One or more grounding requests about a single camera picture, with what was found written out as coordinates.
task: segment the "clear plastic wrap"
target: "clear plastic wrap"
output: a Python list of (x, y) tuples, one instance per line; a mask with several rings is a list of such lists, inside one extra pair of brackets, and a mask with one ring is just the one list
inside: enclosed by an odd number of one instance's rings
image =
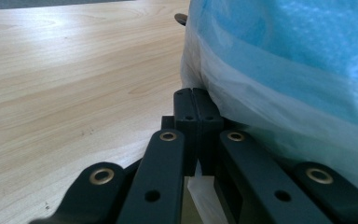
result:
[(358, 187), (358, 1), (192, 1), (181, 75), (271, 153)]

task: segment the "plastic sheet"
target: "plastic sheet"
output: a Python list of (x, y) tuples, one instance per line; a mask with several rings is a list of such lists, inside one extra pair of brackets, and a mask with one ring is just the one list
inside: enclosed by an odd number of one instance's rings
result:
[(226, 224), (228, 221), (217, 198), (213, 181), (213, 176), (201, 174), (200, 163), (198, 163), (195, 176), (188, 179), (187, 188), (203, 223)]
[(271, 153), (358, 187), (358, 1), (192, 1), (181, 75)]

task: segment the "screw hole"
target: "screw hole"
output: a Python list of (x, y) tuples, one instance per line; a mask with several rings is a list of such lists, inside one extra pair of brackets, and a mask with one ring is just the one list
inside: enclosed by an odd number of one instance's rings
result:
[(318, 168), (309, 168), (306, 171), (307, 176), (319, 184), (332, 184), (333, 177), (324, 170)]
[(89, 182), (93, 185), (103, 185), (113, 179), (115, 173), (113, 170), (108, 168), (101, 168), (92, 172), (89, 176)]
[(286, 203), (292, 201), (292, 197), (290, 197), (290, 194), (287, 193), (287, 192), (284, 191), (284, 190), (277, 190), (277, 191), (275, 191), (275, 197), (276, 197), (278, 200), (280, 200), (280, 201), (282, 201), (282, 202), (286, 202)]
[(227, 135), (227, 137), (230, 140), (235, 141), (235, 142), (241, 142), (241, 141), (245, 140), (245, 136), (241, 133), (229, 133)]
[(145, 200), (147, 200), (150, 203), (154, 203), (156, 201), (159, 200), (159, 192), (157, 190), (149, 190), (146, 194), (145, 194)]
[(162, 133), (159, 138), (163, 141), (173, 141), (176, 139), (176, 133)]

